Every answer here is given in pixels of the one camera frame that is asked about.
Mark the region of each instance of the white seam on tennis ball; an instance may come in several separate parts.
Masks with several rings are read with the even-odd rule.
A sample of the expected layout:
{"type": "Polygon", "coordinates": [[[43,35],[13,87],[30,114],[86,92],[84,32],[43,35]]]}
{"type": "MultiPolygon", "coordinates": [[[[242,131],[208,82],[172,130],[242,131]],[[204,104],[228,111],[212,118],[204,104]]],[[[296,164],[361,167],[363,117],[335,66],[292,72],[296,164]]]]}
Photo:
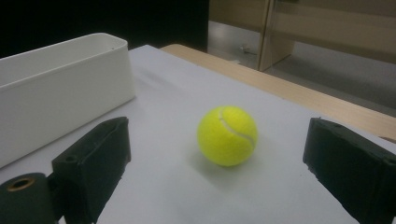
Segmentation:
{"type": "Polygon", "coordinates": [[[243,134],[243,133],[239,133],[239,132],[237,132],[236,130],[234,130],[228,123],[227,123],[227,121],[223,118],[223,116],[222,116],[222,113],[223,113],[223,110],[225,109],[225,106],[224,107],[222,107],[220,110],[219,110],[219,120],[220,120],[220,122],[221,122],[221,124],[230,132],[230,133],[234,133],[234,134],[236,134],[236,135],[238,135],[238,136],[240,136],[240,137],[242,137],[242,138],[245,138],[245,139],[247,139],[249,142],[250,142],[250,144],[253,146],[253,147],[255,147],[254,145],[254,140],[253,140],[253,138],[252,137],[250,137],[249,135],[246,135],[246,134],[243,134]]]}

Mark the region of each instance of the ball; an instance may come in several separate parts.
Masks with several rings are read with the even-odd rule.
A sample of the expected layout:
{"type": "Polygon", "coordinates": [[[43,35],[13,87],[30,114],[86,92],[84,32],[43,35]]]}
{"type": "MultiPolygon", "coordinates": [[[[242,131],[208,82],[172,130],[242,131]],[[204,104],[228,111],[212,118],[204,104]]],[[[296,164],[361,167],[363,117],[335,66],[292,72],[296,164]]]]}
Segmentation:
{"type": "Polygon", "coordinates": [[[254,119],[242,108],[232,105],[210,110],[197,130],[198,145],[204,156],[222,166],[246,161],[254,151],[257,137],[254,119]]]}

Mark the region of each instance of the dark wall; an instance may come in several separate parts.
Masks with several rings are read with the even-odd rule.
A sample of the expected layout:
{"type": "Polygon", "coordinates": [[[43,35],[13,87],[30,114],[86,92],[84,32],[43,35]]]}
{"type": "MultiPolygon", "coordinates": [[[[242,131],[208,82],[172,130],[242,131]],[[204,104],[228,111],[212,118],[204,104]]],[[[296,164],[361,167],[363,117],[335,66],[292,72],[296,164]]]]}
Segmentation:
{"type": "Polygon", "coordinates": [[[92,33],[129,49],[178,43],[206,51],[208,0],[4,1],[0,58],[92,33]]]}

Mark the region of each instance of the storage bin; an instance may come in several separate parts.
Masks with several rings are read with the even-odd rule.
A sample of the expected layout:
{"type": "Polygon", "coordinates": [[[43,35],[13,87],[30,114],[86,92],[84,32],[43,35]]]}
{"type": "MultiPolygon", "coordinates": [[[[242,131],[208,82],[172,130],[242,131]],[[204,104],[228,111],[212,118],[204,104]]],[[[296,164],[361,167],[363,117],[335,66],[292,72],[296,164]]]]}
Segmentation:
{"type": "Polygon", "coordinates": [[[93,34],[0,59],[0,167],[134,98],[127,45],[93,34]]]}

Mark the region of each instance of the white box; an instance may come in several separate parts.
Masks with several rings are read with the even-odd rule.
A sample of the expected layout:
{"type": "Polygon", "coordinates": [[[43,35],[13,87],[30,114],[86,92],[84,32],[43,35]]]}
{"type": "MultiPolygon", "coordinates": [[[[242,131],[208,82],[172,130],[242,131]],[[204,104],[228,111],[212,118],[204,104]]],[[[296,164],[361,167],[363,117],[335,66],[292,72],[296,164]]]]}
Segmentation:
{"type": "Polygon", "coordinates": [[[93,34],[0,59],[0,167],[134,98],[127,45],[93,34]]]}

